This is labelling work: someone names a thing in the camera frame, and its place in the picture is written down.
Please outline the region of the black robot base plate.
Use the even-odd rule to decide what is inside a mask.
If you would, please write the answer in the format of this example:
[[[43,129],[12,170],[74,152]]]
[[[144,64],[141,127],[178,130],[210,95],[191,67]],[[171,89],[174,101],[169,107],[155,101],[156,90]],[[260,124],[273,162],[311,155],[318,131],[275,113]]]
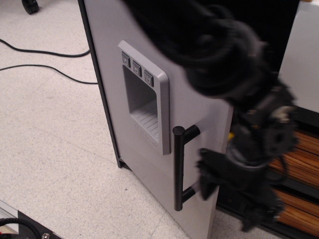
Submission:
[[[0,238],[62,239],[63,237],[1,200]]]

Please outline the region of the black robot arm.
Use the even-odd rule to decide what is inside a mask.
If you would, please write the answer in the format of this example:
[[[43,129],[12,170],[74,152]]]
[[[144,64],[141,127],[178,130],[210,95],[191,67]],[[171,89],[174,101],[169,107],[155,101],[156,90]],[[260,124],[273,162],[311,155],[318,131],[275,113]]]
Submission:
[[[195,0],[128,0],[127,7],[157,49],[182,66],[200,94],[235,108],[224,154],[202,148],[199,190],[207,200],[225,185],[247,202],[242,231],[277,220],[284,204],[267,178],[269,163],[294,149],[293,96],[270,70],[265,44],[224,6]]]

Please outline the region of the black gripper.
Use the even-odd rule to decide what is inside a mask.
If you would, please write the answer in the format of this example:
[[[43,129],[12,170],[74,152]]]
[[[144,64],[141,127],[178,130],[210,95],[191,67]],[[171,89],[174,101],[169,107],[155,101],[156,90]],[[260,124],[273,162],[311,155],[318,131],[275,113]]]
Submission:
[[[199,150],[200,193],[208,200],[218,186],[226,186],[246,202],[242,218],[243,231],[263,223],[274,223],[284,210],[284,203],[266,180],[267,163],[249,165],[241,162],[237,150],[221,154],[206,148]]]

